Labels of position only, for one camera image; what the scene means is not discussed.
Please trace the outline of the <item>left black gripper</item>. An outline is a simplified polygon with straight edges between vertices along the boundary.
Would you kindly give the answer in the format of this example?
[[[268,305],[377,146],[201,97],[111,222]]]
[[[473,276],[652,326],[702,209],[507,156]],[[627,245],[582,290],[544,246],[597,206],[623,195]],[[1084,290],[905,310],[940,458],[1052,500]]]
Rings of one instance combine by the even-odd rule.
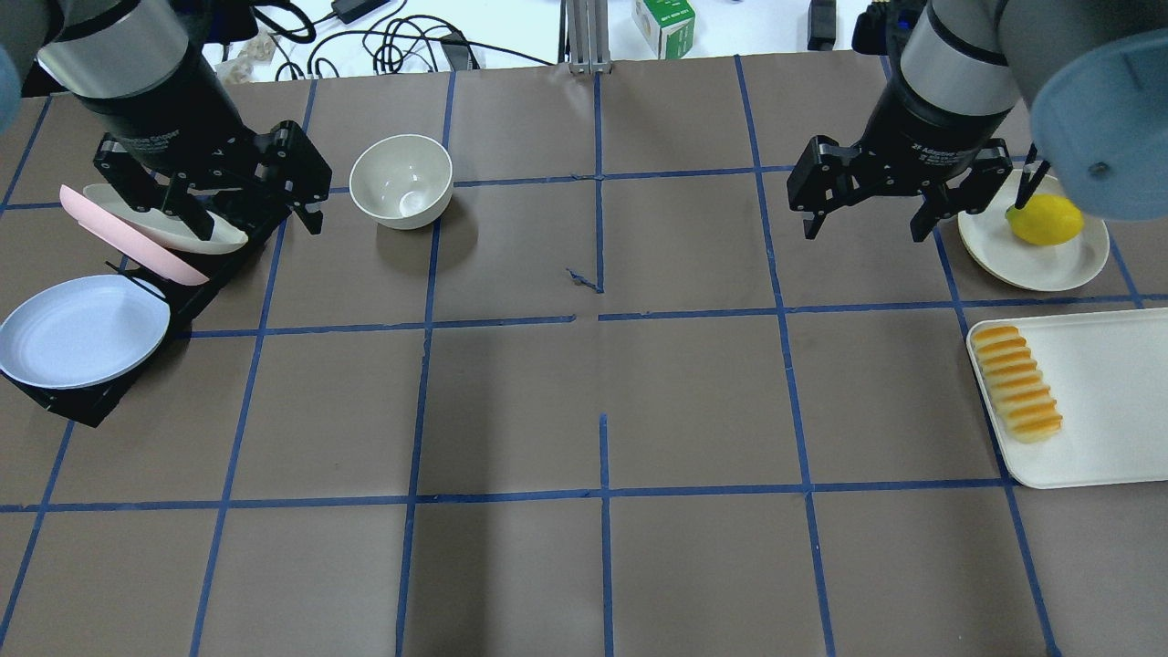
[[[246,127],[209,69],[176,69],[142,94],[93,99],[92,111],[106,129],[93,166],[133,209],[162,210],[207,242],[215,220],[189,191],[243,191],[321,234],[329,164],[293,120]]]

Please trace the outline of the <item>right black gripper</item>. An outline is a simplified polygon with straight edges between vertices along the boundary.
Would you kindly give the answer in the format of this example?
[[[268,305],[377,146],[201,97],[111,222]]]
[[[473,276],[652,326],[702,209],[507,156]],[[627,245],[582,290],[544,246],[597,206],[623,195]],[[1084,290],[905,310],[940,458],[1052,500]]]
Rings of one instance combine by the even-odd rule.
[[[943,220],[985,210],[1010,168],[1008,146],[996,133],[1013,108],[951,111],[894,75],[858,141],[814,136],[791,171],[787,200],[802,213],[805,238],[814,240],[830,213],[870,198],[922,196],[910,221],[916,243]]]

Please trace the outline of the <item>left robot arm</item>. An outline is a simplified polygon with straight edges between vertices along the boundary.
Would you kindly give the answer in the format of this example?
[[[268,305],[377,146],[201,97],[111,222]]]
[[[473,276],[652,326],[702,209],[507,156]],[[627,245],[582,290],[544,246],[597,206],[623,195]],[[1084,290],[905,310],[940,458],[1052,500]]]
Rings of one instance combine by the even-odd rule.
[[[4,126],[35,62],[100,117],[93,165],[130,208],[209,240],[213,219],[192,191],[243,191],[321,231],[329,164],[296,122],[246,127],[167,1],[5,1]]]

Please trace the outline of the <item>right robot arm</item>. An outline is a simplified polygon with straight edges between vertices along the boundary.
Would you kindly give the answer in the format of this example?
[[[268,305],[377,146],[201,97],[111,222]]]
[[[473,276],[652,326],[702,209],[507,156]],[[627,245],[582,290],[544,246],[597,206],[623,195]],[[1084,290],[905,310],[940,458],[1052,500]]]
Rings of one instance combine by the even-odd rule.
[[[997,126],[1026,104],[1042,172],[1097,217],[1164,217],[1163,1],[929,1],[858,141],[809,139],[786,184],[806,238],[869,198],[913,198],[919,242],[1004,186]]]

